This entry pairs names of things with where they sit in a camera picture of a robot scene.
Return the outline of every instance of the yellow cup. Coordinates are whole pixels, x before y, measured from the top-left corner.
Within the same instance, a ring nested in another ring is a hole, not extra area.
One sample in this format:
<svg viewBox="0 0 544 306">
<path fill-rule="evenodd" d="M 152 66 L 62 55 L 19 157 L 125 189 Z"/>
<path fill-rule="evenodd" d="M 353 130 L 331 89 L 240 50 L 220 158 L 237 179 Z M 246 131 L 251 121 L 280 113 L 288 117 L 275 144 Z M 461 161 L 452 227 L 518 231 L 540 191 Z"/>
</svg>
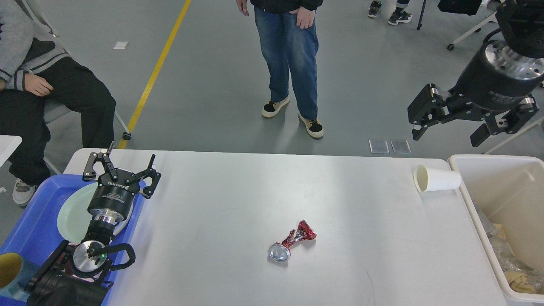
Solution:
<svg viewBox="0 0 544 306">
<path fill-rule="evenodd" d="M 26 302 L 29 293 L 24 287 L 38 268 L 17 253 L 0 255 L 0 296 Z"/>
</svg>

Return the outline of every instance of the hand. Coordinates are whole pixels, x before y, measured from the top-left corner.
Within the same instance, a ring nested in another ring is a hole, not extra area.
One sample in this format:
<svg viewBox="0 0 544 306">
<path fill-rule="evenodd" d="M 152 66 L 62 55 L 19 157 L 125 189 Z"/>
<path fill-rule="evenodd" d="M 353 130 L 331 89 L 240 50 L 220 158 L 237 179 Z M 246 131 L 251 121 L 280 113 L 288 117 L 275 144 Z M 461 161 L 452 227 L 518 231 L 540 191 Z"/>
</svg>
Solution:
<svg viewBox="0 0 544 306">
<path fill-rule="evenodd" d="M 248 0 L 236 0 L 236 4 L 238 5 L 238 10 L 242 12 L 242 15 L 249 16 Z"/>
<path fill-rule="evenodd" d="M 53 86 L 47 83 L 42 77 L 33 74 L 25 74 L 24 89 L 38 97 L 43 97 L 51 93 Z"/>
<path fill-rule="evenodd" d="M 296 14 L 296 26 L 301 29 L 307 29 L 313 25 L 313 20 L 316 18 L 316 11 L 310 11 L 304 7 L 298 10 L 290 11 L 291 14 Z"/>
</svg>

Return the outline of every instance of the white table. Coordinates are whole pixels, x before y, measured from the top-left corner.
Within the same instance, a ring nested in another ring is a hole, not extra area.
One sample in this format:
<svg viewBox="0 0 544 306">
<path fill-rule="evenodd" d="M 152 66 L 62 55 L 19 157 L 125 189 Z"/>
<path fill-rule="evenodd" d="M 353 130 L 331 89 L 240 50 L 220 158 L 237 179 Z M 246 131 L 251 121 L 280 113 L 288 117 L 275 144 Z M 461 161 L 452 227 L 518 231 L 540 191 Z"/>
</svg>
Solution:
<svg viewBox="0 0 544 306">
<path fill-rule="evenodd" d="M 0 135 L 0 166 L 8 160 L 21 141 L 19 136 Z"/>
<path fill-rule="evenodd" d="M 92 150 L 65 173 L 80 174 Z M 443 160 L 114 150 L 162 179 L 109 305 L 506 305 L 460 191 L 418 194 Z M 95 170 L 103 171 L 97 164 Z M 314 241 L 267 258 L 305 219 Z"/>
</svg>

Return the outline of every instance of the sneaker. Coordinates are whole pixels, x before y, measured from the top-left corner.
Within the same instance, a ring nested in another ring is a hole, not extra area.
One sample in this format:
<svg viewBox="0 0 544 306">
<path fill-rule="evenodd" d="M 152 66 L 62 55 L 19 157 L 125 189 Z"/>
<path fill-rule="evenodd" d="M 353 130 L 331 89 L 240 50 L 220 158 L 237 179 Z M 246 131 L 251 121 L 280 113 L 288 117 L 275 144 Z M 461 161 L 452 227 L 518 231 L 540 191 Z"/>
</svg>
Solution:
<svg viewBox="0 0 544 306">
<path fill-rule="evenodd" d="M 13 201 L 19 204 L 19 206 L 25 207 L 27 206 L 26 202 L 30 200 L 35 190 L 36 185 L 29 185 L 21 179 L 16 179 L 15 187 L 13 188 Z"/>
<path fill-rule="evenodd" d="M 389 17 L 389 20 L 387 20 L 387 23 L 389 23 L 392 26 L 396 26 L 401 22 L 402 23 L 408 23 L 408 22 L 410 22 L 410 20 L 412 20 L 412 14 L 409 14 L 409 13 L 407 13 L 405 11 L 403 11 L 402 13 L 399 14 L 396 11 L 394 11 L 391 14 L 391 17 Z"/>
<path fill-rule="evenodd" d="M 306 125 L 306 131 L 312 138 L 319 139 L 323 137 L 323 125 L 321 125 L 321 122 L 319 122 L 319 120 L 308 120 L 304 118 L 301 114 L 299 114 L 299 118 L 300 120 L 302 120 L 304 125 Z"/>
<path fill-rule="evenodd" d="M 370 8 L 368 8 L 367 16 L 370 18 L 376 18 L 376 15 L 381 9 L 381 1 L 372 1 Z"/>
<path fill-rule="evenodd" d="M 263 107 L 263 117 L 265 118 L 272 118 L 280 111 L 282 107 L 289 104 L 289 96 L 287 98 L 279 101 L 279 102 L 268 102 L 268 104 L 265 104 Z"/>
</svg>

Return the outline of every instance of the gray sweater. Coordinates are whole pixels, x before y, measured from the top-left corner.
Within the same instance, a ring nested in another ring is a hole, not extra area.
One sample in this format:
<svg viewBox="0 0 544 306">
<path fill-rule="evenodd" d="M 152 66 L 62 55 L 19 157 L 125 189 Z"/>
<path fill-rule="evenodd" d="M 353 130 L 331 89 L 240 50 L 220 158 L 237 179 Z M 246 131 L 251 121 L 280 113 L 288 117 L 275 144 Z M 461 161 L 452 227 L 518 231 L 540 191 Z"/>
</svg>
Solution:
<svg viewBox="0 0 544 306">
<path fill-rule="evenodd" d="M 24 73 L 39 74 L 68 53 L 14 0 L 0 0 L 0 78 L 6 89 L 24 90 Z"/>
</svg>

